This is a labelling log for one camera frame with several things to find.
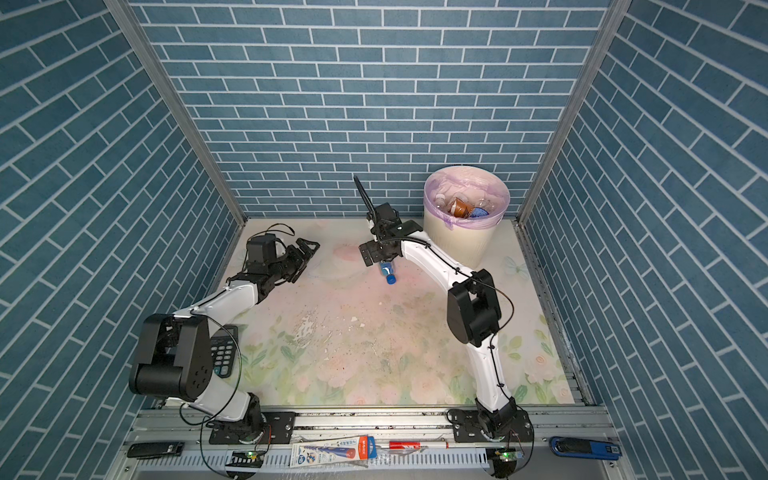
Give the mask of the blue red label bottle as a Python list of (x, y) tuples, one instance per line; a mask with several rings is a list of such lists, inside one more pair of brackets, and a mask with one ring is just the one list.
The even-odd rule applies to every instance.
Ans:
[(380, 262), (379, 270), (389, 285), (394, 285), (397, 282), (393, 262), (391, 261)]

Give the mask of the amber small bottle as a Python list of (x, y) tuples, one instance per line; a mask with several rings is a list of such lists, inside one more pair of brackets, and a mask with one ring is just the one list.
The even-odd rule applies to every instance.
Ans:
[(448, 212), (456, 218), (469, 218), (472, 209), (471, 205), (460, 198), (452, 199), (448, 206)]

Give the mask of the blue label water bottle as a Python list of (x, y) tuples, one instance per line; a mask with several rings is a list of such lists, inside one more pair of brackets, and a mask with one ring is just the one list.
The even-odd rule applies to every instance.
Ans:
[(484, 218), (492, 213), (493, 209), (490, 205), (476, 206), (470, 212), (470, 218)]

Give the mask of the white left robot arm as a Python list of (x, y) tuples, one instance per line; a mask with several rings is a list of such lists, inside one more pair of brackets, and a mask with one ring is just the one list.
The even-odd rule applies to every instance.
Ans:
[(260, 435), (260, 401), (214, 373), (211, 339), (238, 315), (260, 304), (275, 287), (296, 282), (319, 250), (298, 238), (286, 245), (273, 233), (246, 242), (244, 265), (219, 292), (174, 313), (153, 314), (141, 328), (128, 385), (132, 393), (175, 398), (217, 422)]

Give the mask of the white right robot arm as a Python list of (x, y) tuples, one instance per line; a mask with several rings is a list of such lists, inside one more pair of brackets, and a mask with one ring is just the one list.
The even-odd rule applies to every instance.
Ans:
[(402, 221), (390, 204), (375, 206), (366, 194), (362, 198), (373, 236), (359, 246), (365, 265), (402, 257), (446, 290), (447, 325), (456, 340), (467, 347), (479, 414), (491, 423), (513, 415), (516, 403), (503, 382), (497, 351), (502, 309), (491, 274), (473, 271), (450, 257), (418, 223)]

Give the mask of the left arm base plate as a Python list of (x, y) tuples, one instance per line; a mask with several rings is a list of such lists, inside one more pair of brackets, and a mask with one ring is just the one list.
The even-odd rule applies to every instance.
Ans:
[(295, 412), (257, 412), (238, 421), (210, 421), (206, 426), (211, 429), (212, 445), (282, 445), (291, 442), (295, 420)]

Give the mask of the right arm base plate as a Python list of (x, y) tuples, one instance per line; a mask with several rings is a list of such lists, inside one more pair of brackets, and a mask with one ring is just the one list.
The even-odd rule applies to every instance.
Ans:
[(445, 416), (456, 443), (525, 443), (535, 438), (529, 415), (522, 409), (517, 409), (511, 421), (502, 426), (494, 426), (488, 419), (483, 420), (477, 410), (449, 409)]

